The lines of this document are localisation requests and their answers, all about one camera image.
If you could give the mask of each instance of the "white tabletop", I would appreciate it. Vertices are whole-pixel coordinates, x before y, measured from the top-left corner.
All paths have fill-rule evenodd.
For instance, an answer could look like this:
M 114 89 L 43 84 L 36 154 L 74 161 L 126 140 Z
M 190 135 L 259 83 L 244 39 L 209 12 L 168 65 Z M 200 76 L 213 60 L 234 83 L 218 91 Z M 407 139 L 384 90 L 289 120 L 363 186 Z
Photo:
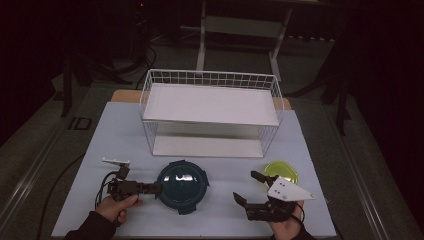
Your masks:
M 284 113 L 281 127 L 264 158 L 154 157 L 147 144 L 138 104 L 109 102 L 81 163 L 52 236 L 62 237 L 77 229 L 94 208 L 96 193 L 104 176 L 118 167 L 108 159 L 130 160 L 127 180 L 152 183 L 170 162 L 185 159 L 206 171 L 210 187 L 189 215 L 178 215 L 152 195 L 140 195 L 144 206 L 128 210 L 127 223 L 115 236 L 131 238 L 258 238 L 272 234 L 266 222 L 248 221 L 233 192 L 249 203 L 264 203 L 266 188 L 250 177 L 272 161 L 288 162 L 299 174 L 298 185 L 314 193 L 305 201 L 305 226 L 316 237 L 335 236 L 328 208 L 315 173 L 299 121 L 294 111 Z

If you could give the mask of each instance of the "basket shelf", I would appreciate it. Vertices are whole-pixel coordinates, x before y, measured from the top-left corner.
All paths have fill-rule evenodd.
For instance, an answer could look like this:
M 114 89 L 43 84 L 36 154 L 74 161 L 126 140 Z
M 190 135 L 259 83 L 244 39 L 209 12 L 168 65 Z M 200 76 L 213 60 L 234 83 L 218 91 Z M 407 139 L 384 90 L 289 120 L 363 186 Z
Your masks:
M 282 121 L 273 75 L 150 70 L 140 116 L 153 155 L 264 157 Z

